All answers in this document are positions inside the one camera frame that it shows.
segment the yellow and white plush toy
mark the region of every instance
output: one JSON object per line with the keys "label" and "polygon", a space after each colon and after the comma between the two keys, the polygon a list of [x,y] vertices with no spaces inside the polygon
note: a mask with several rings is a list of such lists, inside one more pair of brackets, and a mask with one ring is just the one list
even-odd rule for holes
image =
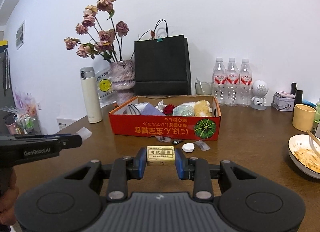
{"label": "yellow and white plush toy", "polygon": [[210,103],[206,100],[197,101],[195,104],[196,117],[211,117]]}

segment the thermos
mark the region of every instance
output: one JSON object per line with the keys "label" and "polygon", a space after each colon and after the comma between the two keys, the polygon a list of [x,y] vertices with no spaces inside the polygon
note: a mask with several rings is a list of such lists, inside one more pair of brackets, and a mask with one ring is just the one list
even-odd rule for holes
{"label": "thermos", "polygon": [[98,89],[93,67],[81,68],[80,78],[84,105],[87,111],[89,123],[100,122],[102,120],[102,114],[98,99]]}

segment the picture on wall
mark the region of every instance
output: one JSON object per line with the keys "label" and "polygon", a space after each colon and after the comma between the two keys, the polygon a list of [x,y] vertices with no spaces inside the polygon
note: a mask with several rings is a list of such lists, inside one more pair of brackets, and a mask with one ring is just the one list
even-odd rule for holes
{"label": "picture on wall", "polygon": [[17,50],[23,45],[24,43],[24,24],[23,22],[21,26],[19,27],[17,34],[16,34],[16,47]]}

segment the wall socket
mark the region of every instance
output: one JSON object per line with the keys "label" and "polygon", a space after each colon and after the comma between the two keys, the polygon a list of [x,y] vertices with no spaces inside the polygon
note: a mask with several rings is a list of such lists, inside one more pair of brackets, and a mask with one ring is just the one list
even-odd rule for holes
{"label": "wall socket", "polygon": [[57,118],[58,126],[60,130],[64,129],[67,126],[70,126],[72,123],[76,122],[77,119],[62,119]]}

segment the robot figurine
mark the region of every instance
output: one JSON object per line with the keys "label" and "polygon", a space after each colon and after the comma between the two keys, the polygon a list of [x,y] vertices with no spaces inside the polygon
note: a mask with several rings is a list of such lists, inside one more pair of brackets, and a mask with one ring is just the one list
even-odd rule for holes
{"label": "robot figurine", "polygon": [[251,107],[256,110],[265,110],[266,106],[264,105],[266,103],[265,95],[267,95],[269,91],[268,85],[262,81],[262,80],[256,80],[254,84],[252,85],[252,92],[254,94],[254,97],[251,99],[253,102],[251,104]]}

